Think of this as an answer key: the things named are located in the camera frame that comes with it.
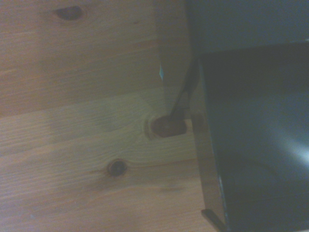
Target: small blue label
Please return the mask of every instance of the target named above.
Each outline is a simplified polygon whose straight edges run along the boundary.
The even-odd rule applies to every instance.
[[[164,73],[163,73],[163,68],[162,68],[161,65],[160,65],[160,72],[159,72],[159,75],[160,75],[160,77],[161,77],[161,79],[162,79],[162,81],[163,81]]]

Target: wood knot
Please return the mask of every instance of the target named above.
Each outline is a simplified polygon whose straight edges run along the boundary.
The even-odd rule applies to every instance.
[[[184,120],[170,120],[169,116],[157,118],[150,124],[151,131],[162,138],[185,134],[187,126]]]
[[[73,21],[82,18],[84,11],[79,6],[71,6],[55,10],[54,13],[62,20]]]
[[[110,176],[117,177],[124,175],[127,171],[126,162],[122,159],[115,159],[107,166],[107,172]]]

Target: black object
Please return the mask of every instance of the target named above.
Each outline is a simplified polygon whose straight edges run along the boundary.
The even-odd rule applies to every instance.
[[[309,229],[304,9],[308,1],[187,0],[195,59],[170,117],[188,93],[202,214],[219,231]],[[234,30],[225,25],[231,22]]]
[[[203,214],[221,231],[309,229],[309,43],[209,53],[193,66],[183,90]]]

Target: wooden desk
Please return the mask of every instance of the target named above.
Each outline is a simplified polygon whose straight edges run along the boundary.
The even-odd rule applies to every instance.
[[[183,2],[1,4],[0,231],[213,231],[200,214],[190,121],[179,136],[148,130],[167,114],[160,63],[176,57],[166,73],[189,63]],[[53,12],[74,5],[79,20]],[[160,9],[179,14],[164,44]],[[114,159],[124,175],[107,174]]]

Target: wood grain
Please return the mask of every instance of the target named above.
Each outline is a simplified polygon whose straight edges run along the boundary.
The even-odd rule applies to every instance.
[[[55,17],[53,10],[74,5],[86,12],[81,20]],[[174,80],[188,60],[182,6],[1,2],[1,232],[212,231],[200,214],[190,120],[179,136],[150,130],[173,101],[159,76],[162,52],[176,58],[164,61],[167,77],[179,74]],[[123,176],[106,171],[115,159],[128,166]]]
[[[3,231],[207,227],[190,122],[183,135],[145,135],[145,122],[164,112],[162,93],[157,88],[0,119]],[[118,158],[129,170],[110,177],[105,168]]]

